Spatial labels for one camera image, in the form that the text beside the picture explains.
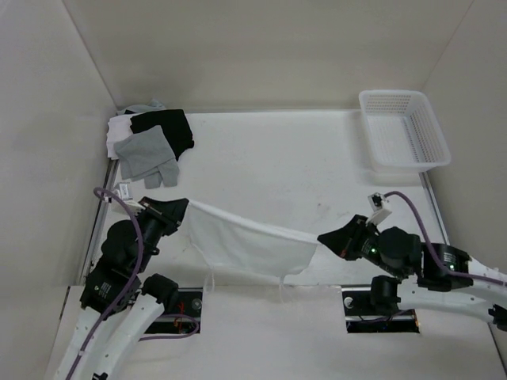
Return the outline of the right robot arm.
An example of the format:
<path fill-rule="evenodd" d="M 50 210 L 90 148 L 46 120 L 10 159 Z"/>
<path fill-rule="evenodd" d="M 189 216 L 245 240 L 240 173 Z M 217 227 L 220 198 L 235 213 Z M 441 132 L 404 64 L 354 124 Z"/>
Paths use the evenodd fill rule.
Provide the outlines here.
<path fill-rule="evenodd" d="M 383 231 L 355 215 L 318 242 L 346 261 L 364 259 L 384 273 L 366 291 L 348 290 L 345 314 L 378 323 L 412 309 L 448 311 L 476 317 L 506 329 L 506 277 L 493 274 L 450 245 L 426 244 L 416 234 L 391 227 Z"/>

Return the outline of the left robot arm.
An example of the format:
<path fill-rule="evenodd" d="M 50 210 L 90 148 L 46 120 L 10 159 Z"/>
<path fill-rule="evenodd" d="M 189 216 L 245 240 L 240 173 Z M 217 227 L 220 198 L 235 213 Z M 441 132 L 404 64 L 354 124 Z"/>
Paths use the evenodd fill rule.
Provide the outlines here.
<path fill-rule="evenodd" d="M 86 277 L 71 341 L 55 370 L 56 379 L 113 379 L 134 345 L 159 317 L 177 308 L 179 286 L 159 274 L 141 280 L 158 243 L 175 234 L 185 217 L 186 198 L 144 197 L 128 218 L 115 222 L 101 256 Z"/>

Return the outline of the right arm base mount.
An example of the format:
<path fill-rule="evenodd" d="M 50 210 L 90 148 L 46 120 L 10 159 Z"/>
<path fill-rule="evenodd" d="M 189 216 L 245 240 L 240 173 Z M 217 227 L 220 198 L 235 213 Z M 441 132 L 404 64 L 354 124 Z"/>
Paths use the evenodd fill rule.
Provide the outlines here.
<path fill-rule="evenodd" d="M 419 333 L 414 310 L 399 308 L 398 286 L 402 282 L 386 275 L 367 286 L 341 289 L 347 333 Z"/>

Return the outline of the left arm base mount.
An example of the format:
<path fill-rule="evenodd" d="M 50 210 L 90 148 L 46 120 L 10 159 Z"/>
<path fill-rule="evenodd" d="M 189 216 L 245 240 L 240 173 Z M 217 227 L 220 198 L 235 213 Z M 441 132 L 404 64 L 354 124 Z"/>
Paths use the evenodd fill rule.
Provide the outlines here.
<path fill-rule="evenodd" d="M 147 335 L 185 335 L 191 333 L 200 322 L 203 309 L 203 288 L 190 287 L 179 290 L 178 298 L 170 310 L 165 310 L 147 328 Z"/>

